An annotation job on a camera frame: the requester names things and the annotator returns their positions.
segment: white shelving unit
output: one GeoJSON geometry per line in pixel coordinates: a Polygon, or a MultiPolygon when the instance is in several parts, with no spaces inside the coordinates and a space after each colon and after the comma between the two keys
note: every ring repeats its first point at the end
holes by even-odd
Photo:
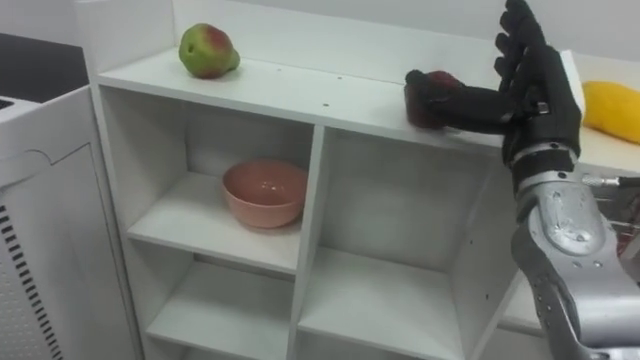
{"type": "MultiPolygon", "coordinates": [[[[493,41],[230,0],[77,10],[147,360],[547,360],[501,139],[405,116],[413,68],[495,87],[493,41]],[[186,73],[196,22],[228,32],[238,71],[186,73]],[[219,179],[256,157],[309,170],[296,225],[229,213],[219,179]]],[[[638,64],[575,59],[583,80],[640,86],[638,64]]],[[[582,147],[588,171],[640,173],[640,147],[588,129],[582,147]]]]}

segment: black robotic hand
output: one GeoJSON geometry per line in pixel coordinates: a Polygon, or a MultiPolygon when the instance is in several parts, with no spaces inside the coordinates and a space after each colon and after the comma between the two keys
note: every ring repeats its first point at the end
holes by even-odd
{"type": "Polygon", "coordinates": [[[578,108],[560,54],[547,45],[540,25],[524,0],[508,0],[500,18],[505,33],[496,37],[502,56],[495,70],[496,90],[448,87],[413,70],[407,87],[418,94],[425,113],[446,126],[502,134],[503,160],[510,164],[521,150],[540,143],[559,143],[580,154],[578,108]]]}

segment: pink bowl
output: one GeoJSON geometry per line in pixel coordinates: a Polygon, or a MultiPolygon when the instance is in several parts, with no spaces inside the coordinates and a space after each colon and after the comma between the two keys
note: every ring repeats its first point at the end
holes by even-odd
{"type": "Polygon", "coordinates": [[[229,169],[222,179],[233,215],[259,228],[276,228],[302,212],[307,173],[277,160],[254,160],[229,169]]]}

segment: shelf board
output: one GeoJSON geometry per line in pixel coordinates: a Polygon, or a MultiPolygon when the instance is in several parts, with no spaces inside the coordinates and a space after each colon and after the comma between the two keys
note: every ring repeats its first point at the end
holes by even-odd
{"type": "Polygon", "coordinates": [[[509,305],[507,305],[507,309],[500,320],[500,326],[505,329],[539,336],[543,334],[536,314],[533,292],[524,276],[521,276],[516,292],[509,305]]]}
{"type": "Polygon", "coordinates": [[[445,275],[329,249],[318,249],[298,327],[422,359],[464,359],[445,275]]]}
{"type": "Polygon", "coordinates": [[[146,332],[224,355],[282,360],[292,297],[289,282],[196,262],[146,332]]]}
{"type": "Polygon", "coordinates": [[[220,180],[187,173],[128,231],[133,239],[295,274],[300,224],[250,229],[230,213],[220,180]]]}
{"type": "Polygon", "coordinates": [[[199,349],[190,349],[182,360],[236,360],[238,357],[216,354],[199,349]]]}
{"type": "Polygon", "coordinates": [[[99,74],[97,81],[125,90],[438,147],[497,154],[501,144],[499,136],[416,130],[406,120],[402,84],[251,59],[243,58],[238,70],[219,80],[198,80],[187,74],[174,48],[99,74]]]}

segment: silver metal arm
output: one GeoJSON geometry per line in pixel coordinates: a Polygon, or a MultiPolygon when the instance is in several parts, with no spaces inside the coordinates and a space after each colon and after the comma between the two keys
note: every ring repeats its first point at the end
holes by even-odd
{"type": "Polygon", "coordinates": [[[513,257],[556,360],[640,360],[640,288],[622,268],[616,234],[582,180],[576,170],[521,182],[513,257]]]}

